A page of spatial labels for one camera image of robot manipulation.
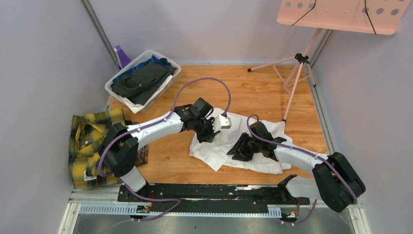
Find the white long sleeve shirt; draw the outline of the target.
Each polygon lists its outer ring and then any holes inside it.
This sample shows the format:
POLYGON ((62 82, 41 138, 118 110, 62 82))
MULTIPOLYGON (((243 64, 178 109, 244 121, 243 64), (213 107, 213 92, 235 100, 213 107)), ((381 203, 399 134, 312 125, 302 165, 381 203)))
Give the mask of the white long sleeve shirt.
POLYGON ((212 143, 200 143, 196 136, 193 137, 189 147, 189 155, 193 156, 214 171, 219 171, 223 166, 249 169, 255 172, 278 175, 284 170, 291 169, 292 165, 284 162, 276 162, 270 158, 265 158, 262 153, 253 155, 251 161, 239 161, 232 159, 227 152, 235 145, 242 133, 247 133, 247 117, 228 113, 232 126, 229 129, 223 129, 214 137, 212 143))

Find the white plastic laundry basket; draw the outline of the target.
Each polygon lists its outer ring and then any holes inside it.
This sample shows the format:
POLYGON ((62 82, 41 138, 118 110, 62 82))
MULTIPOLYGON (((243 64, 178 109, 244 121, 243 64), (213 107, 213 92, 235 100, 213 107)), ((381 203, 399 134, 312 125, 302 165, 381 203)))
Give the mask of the white plastic laundry basket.
POLYGON ((130 63, 125 65, 118 73, 116 73, 109 81, 105 84, 106 91, 113 96, 116 100, 120 101, 122 104, 126 105, 134 114, 141 112, 146 112, 177 80, 178 74, 181 72, 181 66, 173 61, 172 59, 156 52, 153 50, 146 50, 141 53, 138 57, 133 59, 130 63), (175 67, 176 70, 174 74, 168 76, 166 81, 154 92, 153 96, 148 99, 148 101, 144 105, 140 104, 133 104, 129 99, 126 97, 121 97, 116 94, 111 85, 123 74, 132 73, 138 70, 138 66, 141 63, 146 61, 153 61, 153 58, 157 59, 166 59, 168 63, 175 67))

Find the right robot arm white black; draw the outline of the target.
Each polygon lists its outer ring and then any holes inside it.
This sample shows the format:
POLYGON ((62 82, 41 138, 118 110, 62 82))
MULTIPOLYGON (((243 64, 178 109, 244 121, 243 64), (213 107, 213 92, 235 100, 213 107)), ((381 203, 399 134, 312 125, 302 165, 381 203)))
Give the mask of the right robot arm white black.
POLYGON ((320 199, 340 213, 356 204, 366 191, 365 184, 342 153, 328 155, 298 147, 283 137, 273 137, 261 121, 250 124, 248 131, 242 133, 227 152, 240 161, 251 161, 258 153, 312 174, 312 178, 296 175, 280 187, 278 197, 283 203, 291 203, 297 197, 320 199))

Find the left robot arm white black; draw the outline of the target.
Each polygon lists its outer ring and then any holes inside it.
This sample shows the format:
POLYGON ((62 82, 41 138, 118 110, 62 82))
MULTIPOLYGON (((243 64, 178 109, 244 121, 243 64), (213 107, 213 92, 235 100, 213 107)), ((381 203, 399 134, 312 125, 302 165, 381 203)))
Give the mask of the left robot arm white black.
POLYGON ((158 139, 183 131, 194 131, 200 143, 212 143, 223 127, 219 123, 222 116, 209 116, 212 109, 209 103, 199 98, 194 104, 173 107, 165 115, 142 124, 113 125, 98 149, 100 176, 104 175, 102 165, 106 165, 110 174, 131 189, 130 194, 135 200, 146 200, 149 196, 147 181, 135 165, 138 151, 158 139))

